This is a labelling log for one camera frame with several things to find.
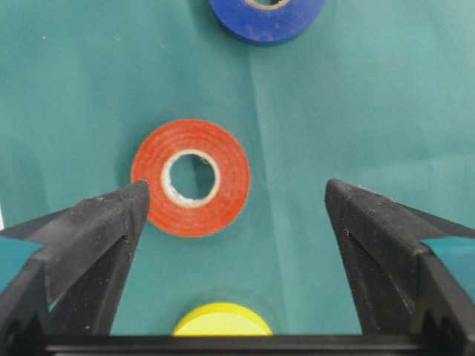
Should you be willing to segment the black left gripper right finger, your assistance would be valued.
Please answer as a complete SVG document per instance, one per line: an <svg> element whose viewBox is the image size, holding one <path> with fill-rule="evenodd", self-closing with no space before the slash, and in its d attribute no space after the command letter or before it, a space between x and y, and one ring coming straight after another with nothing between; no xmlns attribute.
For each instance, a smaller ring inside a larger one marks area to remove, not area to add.
<svg viewBox="0 0 475 356"><path fill-rule="evenodd" d="M427 240L474 241L474 230L339 179L325 204L363 334L474 342L474 301Z"/></svg>

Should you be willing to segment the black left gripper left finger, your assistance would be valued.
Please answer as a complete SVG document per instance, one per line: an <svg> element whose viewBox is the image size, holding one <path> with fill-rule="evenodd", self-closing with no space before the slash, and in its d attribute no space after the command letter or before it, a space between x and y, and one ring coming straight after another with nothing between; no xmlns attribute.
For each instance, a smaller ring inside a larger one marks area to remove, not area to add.
<svg viewBox="0 0 475 356"><path fill-rule="evenodd" d="M1 342L107 335L149 209L139 181L1 231Z"/></svg>

